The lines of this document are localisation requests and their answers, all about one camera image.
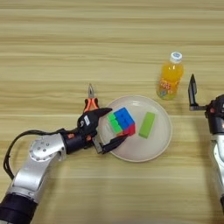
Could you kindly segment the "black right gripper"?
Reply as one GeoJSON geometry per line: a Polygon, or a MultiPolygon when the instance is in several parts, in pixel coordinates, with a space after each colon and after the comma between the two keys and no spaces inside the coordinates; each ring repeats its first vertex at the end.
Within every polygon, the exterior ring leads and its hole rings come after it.
{"type": "Polygon", "coordinates": [[[199,111],[206,109],[206,118],[208,120],[209,130],[212,135],[223,134],[224,135],[224,102],[211,101],[210,104],[206,106],[200,106],[196,102],[195,95],[197,94],[197,85],[192,74],[189,86],[188,86],[188,99],[189,99],[189,109],[191,111],[199,111]]]}

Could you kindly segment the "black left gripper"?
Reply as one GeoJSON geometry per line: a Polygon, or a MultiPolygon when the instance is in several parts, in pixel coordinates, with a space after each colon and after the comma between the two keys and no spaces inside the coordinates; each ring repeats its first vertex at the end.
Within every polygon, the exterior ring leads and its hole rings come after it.
{"type": "MultiPolygon", "coordinates": [[[[98,108],[94,110],[94,114],[100,118],[112,111],[112,108],[98,108]]],[[[66,154],[72,154],[81,149],[87,149],[94,144],[97,153],[105,154],[121,145],[127,135],[117,136],[110,140],[107,144],[100,143],[97,138],[96,130],[84,130],[83,128],[75,128],[72,130],[61,129],[59,133],[62,135],[62,138],[66,147],[66,154]]]]}

